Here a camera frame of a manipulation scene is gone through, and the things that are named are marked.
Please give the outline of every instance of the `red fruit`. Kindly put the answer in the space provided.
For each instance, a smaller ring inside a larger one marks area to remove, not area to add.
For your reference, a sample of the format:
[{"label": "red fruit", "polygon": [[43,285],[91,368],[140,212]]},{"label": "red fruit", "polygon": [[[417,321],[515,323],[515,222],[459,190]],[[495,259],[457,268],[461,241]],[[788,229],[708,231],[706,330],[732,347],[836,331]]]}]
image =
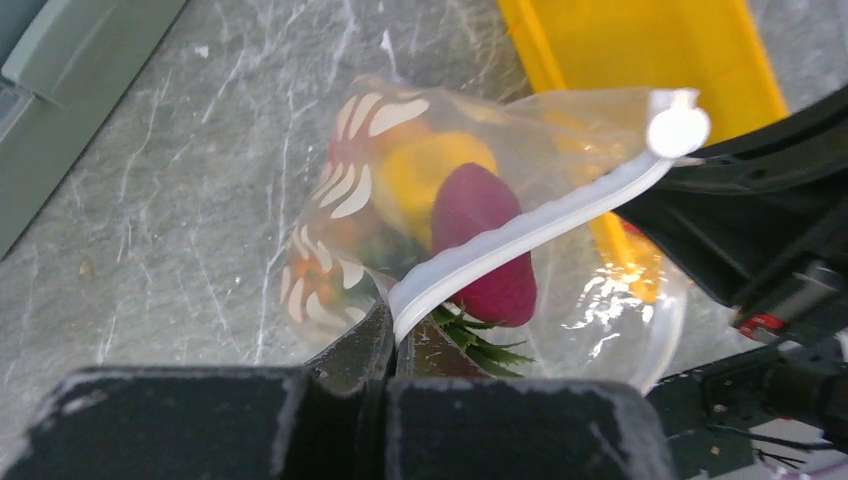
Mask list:
[{"label": "red fruit", "polygon": [[[520,214],[518,198],[500,178],[466,163],[448,176],[436,196],[430,219],[433,254],[499,228]],[[527,252],[480,277],[451,300],[484,322],[519,327],[533,316],[536,295]]]}]

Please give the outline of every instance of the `ziplock bag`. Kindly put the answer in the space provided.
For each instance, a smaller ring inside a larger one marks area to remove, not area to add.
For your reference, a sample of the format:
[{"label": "ziplock bag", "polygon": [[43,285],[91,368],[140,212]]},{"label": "ziplock bag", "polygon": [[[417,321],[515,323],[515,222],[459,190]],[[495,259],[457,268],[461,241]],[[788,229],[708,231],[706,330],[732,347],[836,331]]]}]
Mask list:
[{"label": "ziplock bag", "polygon": [[667,261],[654,304],[604,264],[583,226],[697,149],[692,90],[537,94],[501,106],[358,78],[282,272],[295,332],[325,346],[378,295],[403,339],[451,300],[524,341],[522,373],[646,389],[677,342],[686,279]]}]

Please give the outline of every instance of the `yellow bin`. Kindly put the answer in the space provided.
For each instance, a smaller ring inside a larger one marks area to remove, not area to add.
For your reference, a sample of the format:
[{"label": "yellow bin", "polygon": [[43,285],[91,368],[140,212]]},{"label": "yellow bin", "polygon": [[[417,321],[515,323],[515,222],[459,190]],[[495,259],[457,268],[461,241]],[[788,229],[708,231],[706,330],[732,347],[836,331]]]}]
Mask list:
[{"label": "yellow bin", "polygon": [[[537,92],[695,87],[712,119],[709,142],[788,115],[744,0],[499,0]],[[605,263],[631,292],[656,299],[659,252],[613,214],[590,222]]]}]

